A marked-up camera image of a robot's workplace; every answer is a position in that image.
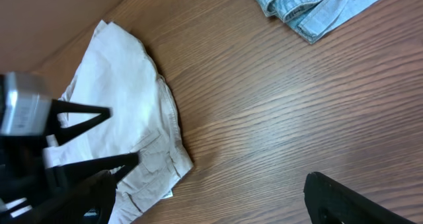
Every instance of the black plastic object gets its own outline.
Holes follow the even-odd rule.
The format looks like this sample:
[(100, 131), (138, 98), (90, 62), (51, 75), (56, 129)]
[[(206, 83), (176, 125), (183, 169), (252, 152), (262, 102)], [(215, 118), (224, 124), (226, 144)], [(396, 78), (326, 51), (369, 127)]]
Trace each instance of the black plastic object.
[(10, 223), (84, 223), (92, 207), (99, 208), (98, 224), (107, 224), (116, 198), (116, 181), (108, 170), (100, 171), (76, 187), (12, 219)]
[[(64, 112), (98, 116), (63, 128), (58, 114)], [(12, 210), (2, 210), (0, 223), (85, 223), (84, 214), (92, 209), (99, 213), (97, 223), (107, 223), (114, 205), (116, 184), (138, 165), (138, 154), (45, 169), (42, 150), (48, 146), (47, 135), (55, 135), (58, 145), (63, 145), (110, 116), (109, 108), (52, 100), (43, 135), (0, 137), (0, 198), (5, 203), (26, 198), (18, 207), (32, 206), (17, 218), (9, 215)], [(117, 172), (110, 173), (109, 170), (119, 167)]]
[[(89, 113), (99, 114), (90, 120), (81, 122), (68, 128), (62, 128), (58, 121), (58, 114), (70, 112), (70, 113)], [(81, 135), (89, 129), (97, 126), (103, 121), (109, 119), (110, 109), (98, 106), (88, 106), (82, 104), (75, 104), (72, 102), (64, 102), (60, 100), (52, 100), (52, 106), (50, 108), (50, 114), (47, 121), (46, 135), (54, 134), (59, 145), (72, 140), (73, 138)]]
[(307, 175), (305, 205), (313, 224), (411, 224), (319, 172)]

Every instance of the jeans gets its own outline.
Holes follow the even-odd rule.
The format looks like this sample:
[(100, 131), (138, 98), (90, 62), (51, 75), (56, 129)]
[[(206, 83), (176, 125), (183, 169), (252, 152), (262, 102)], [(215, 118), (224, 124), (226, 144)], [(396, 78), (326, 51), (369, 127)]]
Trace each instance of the jeans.
[(311, 44), (378, 0), (257, 0)]

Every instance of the brown surface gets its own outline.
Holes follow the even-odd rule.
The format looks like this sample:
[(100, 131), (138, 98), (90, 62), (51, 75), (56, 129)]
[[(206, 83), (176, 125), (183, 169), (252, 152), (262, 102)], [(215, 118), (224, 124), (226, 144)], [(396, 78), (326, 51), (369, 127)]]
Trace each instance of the brown surface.
[(0, 0), (1, 71), (39, 66), (122, 0)]
[[(254, 0), (125, 0), (196, 168), (137, 223), (310, 223), (318, 170), (423, 223), (423, 1), (382, 0), (310, 46)], [(94, 25), (37, 73), (56, 96)]]

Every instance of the fabric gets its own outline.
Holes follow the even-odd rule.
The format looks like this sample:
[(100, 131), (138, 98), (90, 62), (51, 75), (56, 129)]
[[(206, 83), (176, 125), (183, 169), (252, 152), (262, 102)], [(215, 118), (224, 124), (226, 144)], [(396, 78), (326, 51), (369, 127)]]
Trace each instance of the fabric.
[(257, 0), (311, 44), (378, 0)]
[[(171, 91), (142, 43), (113, 22), (97, 26), (62, 100), (112, 108), (112, 117), (44, 152), (49, 166), (139, 152), (140, 164), (119, 184), (109, 223), (130, 223), (191, 168)], [(63, 126), (94, 115), (63, 114)]]

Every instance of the silver metal part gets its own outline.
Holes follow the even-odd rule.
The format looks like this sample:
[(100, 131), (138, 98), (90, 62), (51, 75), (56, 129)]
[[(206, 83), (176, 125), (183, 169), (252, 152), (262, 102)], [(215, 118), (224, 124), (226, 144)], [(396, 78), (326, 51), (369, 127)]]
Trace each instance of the silver metal part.
[(52, 99), (41, 77), (10, 72), (5, 75), (6, 109), (1, 135), (41, 135)]

